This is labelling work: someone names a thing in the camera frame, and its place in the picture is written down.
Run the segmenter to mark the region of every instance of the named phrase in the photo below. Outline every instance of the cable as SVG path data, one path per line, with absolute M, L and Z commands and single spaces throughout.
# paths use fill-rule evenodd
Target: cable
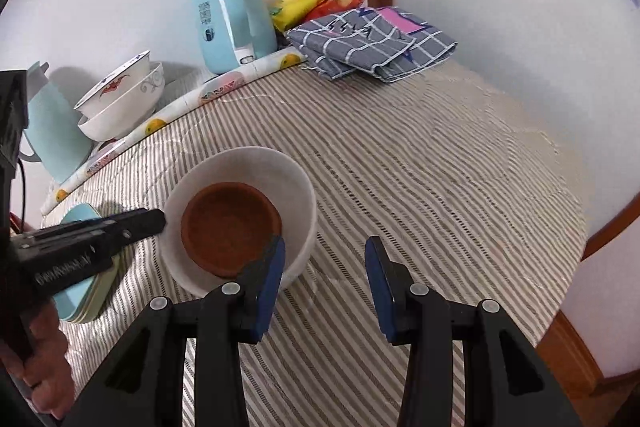
M 24 175 L 24 165 L 22 160 L 18 158 L 18 165 L 20 166 L 20 174 L 22 174 L 22 218 L 20 220 L 20 233 L 24 232 L 24 213 L 27 210 L 27 181 Z

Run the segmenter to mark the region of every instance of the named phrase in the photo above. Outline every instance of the stack of plates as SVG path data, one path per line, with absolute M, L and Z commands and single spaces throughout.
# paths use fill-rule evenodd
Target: stack of plates
M 100 217 L 100 214 L 90 204 L 80 203 L 66 213 L 62 223 L 85 221 L 95 217 Z M 73 324 L 83 324 L 94 320 L 100 313 L 102 304 L 116 277 L 118 264 L 119 257 L 114 257 L 113 268 L 110 270 L 89 277 L 89 279 L 54 295 L 53 300 L 56 303 L 58 317 Z

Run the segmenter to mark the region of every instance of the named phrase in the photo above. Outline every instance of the white bowl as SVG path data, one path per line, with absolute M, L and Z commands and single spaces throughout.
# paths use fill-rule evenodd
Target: white bowl
M 74 109 L 80 111 L 87 118 L 93 118 L 145 78 L 150 69 L 149 50 L 147 50 L 111 71 L 84 94 Z
M 191 169 L 174 187 L 164 204 L 166 226 L 159 237 L 160 255 L 172 277 L 196 297 L 204 297 L 225 283 L 204 271 L 187 255 L 180 238 L 182 214 L 191 198 L 218 182 L 242 182 L 257 188 L 282 218 L 286 248 L 280 290 L 305 269 L 316 243 L 316 193 L 304 169 L 286 154 L 265 147 L 229 149 Z
M 151 116 L 163 90 L 164 74 L 162 64 L 158 62 L 149 75 L 97 115 L 92 118 L 83 116 L 78 127 L 97 142 L 127 136 L 145 118 Z

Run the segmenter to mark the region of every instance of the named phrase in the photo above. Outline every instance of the blue gripper pad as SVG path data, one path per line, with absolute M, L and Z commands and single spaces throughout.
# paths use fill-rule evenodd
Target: blue gripper pad
M 369 286 L 371 288 L 371 294 L 373 295 L 373 304 L 378 314 L 380 331 L 382 331 L 386 339 L 391 343 L 394 341 L 397 333 L 393 319 L 393 301 L 372 237 L 367 239 L 364 247 L 364 266 L 367 269 L 367 278 L 369 279 Z
M 264 279 L 264 286 L 258 295 L 258 315 L 255 321 L 254 335 L 260 341 L 265 332 L 269 329 L 273 307 L 278 297 L 280 279 L 284 270 L 285 247 L 284 239 L 280 238 L 276 245 L 276 252 L 271 259 L 267 277 Z

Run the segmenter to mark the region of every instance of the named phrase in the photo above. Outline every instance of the terracotta saucer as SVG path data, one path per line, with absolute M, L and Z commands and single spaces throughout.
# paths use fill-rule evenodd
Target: terracotta saucer
M 209 185 L 182 214 L 180 235 L 191 260 L 217 277 L 232 279 L 258 259 L 282 220 L 257 188 L 239 182 Z

